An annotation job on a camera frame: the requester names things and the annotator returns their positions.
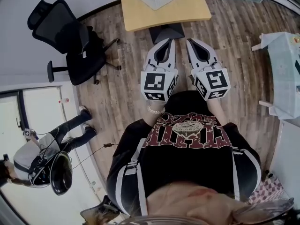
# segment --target shoe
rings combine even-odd
[[[90,119],[92,119],[92,114],[85,106],[79,106],[79,111],[86,111],[86,113],[90,116]]]
[[[86,131],[87,129],[93,129],[96,133],[96,135],[98,134],[96,129],[94,129],[93,127],[91,127],[90,125],[87,125],[87,124],[83,124],[83,129]]]

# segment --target wooden floor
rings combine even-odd
[[[273,101],[272,70],[267,51],[251,51],[260,43],[261,33],[299,32],[300,16],[269,0],[253,3],[243,0],[206,0],[212,19],[183,23],[186,38],[197,38],[211,45],[228,69],[231,90],[221,100],[229,120],[261,156],[263,168],[270,165],[276,144],[279,120],[268,115],[259,100]],[[106,43],[120,38],[107,52],[108,61],[122,65],[121,71],[104,67],[98,74],[100,84],[92,79],[78,86],[79,101],[91,109],[90,124],[98,135],[90,144],[97,150],[104,143],[118,143],[127,125],[141,118],[146,102],[140,94],[140,72],[147,52],[153,47],[148,30],[126,32],[121,5],[102,11],[84,21],[93,26]],[[191,66],[186,39],[176,40],[177,91],[194,90],[188,79]],[[116,146],[95,153],[104,179]]]

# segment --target chair seat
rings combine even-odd
[[[96,32],[90,32],[90,41],[85,52],[86,58],[82,54],[67,54],[67,67],[71,83],[77,86],[96,74],[106,63],[106,54],[103,50],[103,40]]]

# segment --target checkered bag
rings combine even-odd
[[[249,197],[249,204],[278,200],[282,196],[284,189],[278,178],[269,171],[266,171],[266,173],[265,181],[261,181],[257,189]]]

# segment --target gray shirt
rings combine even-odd
[[[47,158],[52,157],[55,155],[58,151],[60,151],[60,148],[53,138],[53,136],[50,133],[47,133],[44,137],[42,137],[39,141],[41,149],[32,141],[29,140],[26,144],[24,144],[16,153],[14,156],[14,161],[27,168],[30,169],[31,163],[33,160],[40,154],[44,153],[45,150],[48,149],[45,152],[45,156]],[[15,173],[18,176],[18,179],[21,180],[29,180],[28,179],[28,173],[23,172],[15,167]]]

